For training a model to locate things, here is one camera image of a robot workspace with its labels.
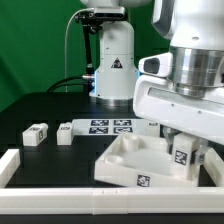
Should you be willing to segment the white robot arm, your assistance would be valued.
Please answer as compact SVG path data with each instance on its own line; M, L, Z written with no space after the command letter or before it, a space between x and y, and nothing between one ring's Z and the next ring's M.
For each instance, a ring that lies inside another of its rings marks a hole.
M137 116L224 145L224 0L147 0L169 51L139 61Z

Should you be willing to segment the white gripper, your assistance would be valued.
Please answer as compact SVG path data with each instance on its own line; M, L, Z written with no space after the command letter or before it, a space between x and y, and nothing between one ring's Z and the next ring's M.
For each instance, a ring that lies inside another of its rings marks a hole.
M180 95L172 90L173 83L168 80L171 62L170 53L139 61L142 75L136 82L133 110L140 118L168 126L162 133L169 154L175 129L203 138L191 159L193 164L202 165L209 150L207 140L224 145L224 86L208 88L203 98Z

